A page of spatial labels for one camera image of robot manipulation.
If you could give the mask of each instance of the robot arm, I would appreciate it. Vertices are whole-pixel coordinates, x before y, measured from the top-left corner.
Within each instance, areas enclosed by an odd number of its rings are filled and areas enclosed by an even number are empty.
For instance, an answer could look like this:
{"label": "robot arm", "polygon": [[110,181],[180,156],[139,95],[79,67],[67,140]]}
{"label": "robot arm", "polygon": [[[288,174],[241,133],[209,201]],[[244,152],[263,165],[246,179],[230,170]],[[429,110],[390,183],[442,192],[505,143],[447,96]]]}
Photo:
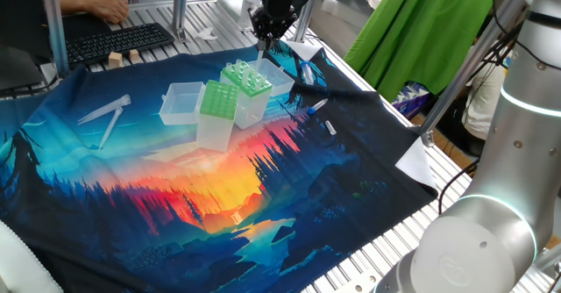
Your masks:
{"label": "robot arm", "polygon": [[[534,0],[519,40],[561,67],[561,0]],[[516,46],[479,170],[376,293],[507,293],[550,239],[561,186],[561,71]]]}
{"label": "robot arm", "polygon": [[259,40],[259,50],[269,50],[298,19],[293,0],[261,0],[262,6],[250,17],[253,33]]}

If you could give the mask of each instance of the slotted metal table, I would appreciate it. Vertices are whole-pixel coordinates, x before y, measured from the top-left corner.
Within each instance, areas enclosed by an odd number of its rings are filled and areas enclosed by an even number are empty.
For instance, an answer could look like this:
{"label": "slotted metal table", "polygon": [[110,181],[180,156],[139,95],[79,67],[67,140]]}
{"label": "slotted metal table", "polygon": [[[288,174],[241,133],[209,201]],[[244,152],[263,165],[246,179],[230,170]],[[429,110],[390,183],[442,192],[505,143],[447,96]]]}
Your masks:
{"label": "slotted metal table", "polygon": [[[144,23],[158,22],[167,29],[172,23],[173,2],[162,2],[156,4],[134,4],[131,5],[129,17],[120,25],[112,25],[113,30],[127,28]],[[213,34],[216,40],[196,39],[196,34],[206,27],[214,28]],[[250,32],[241,32],[228,19],[226,14],[217,6],[217,0],[188,0],[185,16],[185,28],[188,41],[181,43],[176,40],[173,45],[157,47],[140,53],[142,62],[161,61],[180,53],[201,54],[212,53],[223,50],[249,47],[257,43]],[[295,27],[292,26],[286,33],[285,38],[294,36]],[[363,90],[373,90],[356,72],[354,72],[340,57],[338,57],[325,43],[315,37],[309,30],[306,43],[321,46],[325,49],[333,63],[345,73],[357,86]],[[124,65],[131,65],[131,61],[124,57]],[[107,61],[89,66],[92,72],[109,69]],[[44,83],[33,88],[43,87]],[[394,114],[405,126],[412,124],[405,119],[386,100],[384,105],[387,110]],[[429,157],[430,168],[433,172],[437,189],[442,187],[461,169],[437,147],[426,148]],[[459,177],[448,189],[444,198],[444,208],[450,207],[467,189],[471,178],[468,175]],[[364,279],[376,282],[389,271],[389,269],[412,249],[419,245],[423,231],[430,222],[437,218],[437,201],[425,206],[409,218],[404,219],[389,231],[372,240],[349,258],[344,260],[327,274],[313,281],[303,292],[306,293],[329,293],[329,292],[356,292],[355,286]],[[547,275],[532,267],[520,282],[513,288],[514,293],[538,293],[545,292],[552,283]]]}

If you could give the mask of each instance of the white paper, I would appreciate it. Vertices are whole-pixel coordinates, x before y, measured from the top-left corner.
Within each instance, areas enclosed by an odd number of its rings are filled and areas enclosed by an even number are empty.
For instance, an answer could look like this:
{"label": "white paper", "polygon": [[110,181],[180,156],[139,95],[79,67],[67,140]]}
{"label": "white paper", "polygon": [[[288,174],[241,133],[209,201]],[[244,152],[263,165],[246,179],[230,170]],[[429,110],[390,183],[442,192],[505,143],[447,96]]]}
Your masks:
{"label": "white paper", "polygon": [[287,45],[290,46],[290,48],[292,48],[303,61],[309,61],[321,48],[320,46],[312,46],[310,44],[288,40],[285,40],[284,42],[287,43]]}
{"label": "white paper", "polygon": [[199,33],[197,33],[196,37],[201,38],[201,39],[205,39],[205,40],[218,39],[217,36],[212,35],[212,30],[214,30],[214,29],[211,28],[211,27],[206,28],[206,29],[200,31]]}
{"label": "white paper", "polygon": [[424,151],[423,140],[419,137],[407,152],[397,161],[395,166],[409,178],[436,188],[434,177],[429,166],[429,159]]}

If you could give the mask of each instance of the green curtain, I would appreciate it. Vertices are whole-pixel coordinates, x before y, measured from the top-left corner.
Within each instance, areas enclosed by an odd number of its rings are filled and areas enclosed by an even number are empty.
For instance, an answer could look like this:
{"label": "green curtain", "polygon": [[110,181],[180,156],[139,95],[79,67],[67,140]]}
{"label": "green curtain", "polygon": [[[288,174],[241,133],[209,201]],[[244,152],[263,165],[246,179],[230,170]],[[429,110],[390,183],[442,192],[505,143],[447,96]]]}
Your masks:
{"label": "green curtain", "polygon": [[492,0],[382,0],[344,60],[388,101],[403,84],[450,83]]}

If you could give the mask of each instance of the black keyboard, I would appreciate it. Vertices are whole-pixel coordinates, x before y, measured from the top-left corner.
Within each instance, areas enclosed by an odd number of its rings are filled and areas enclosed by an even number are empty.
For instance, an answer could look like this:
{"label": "black keyboard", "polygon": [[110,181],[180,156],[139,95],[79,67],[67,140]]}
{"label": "black keyboard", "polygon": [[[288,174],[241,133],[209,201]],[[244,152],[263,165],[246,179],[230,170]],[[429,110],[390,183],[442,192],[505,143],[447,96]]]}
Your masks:
{"label": "black keyboard", "polygon": [[82,63],[105,61],[111,52],[127,55],[133,49],[143,51],[167,45],[174,40],[175,38],[166,29],[156,23],[68,40],[68,65],[73,67]]}

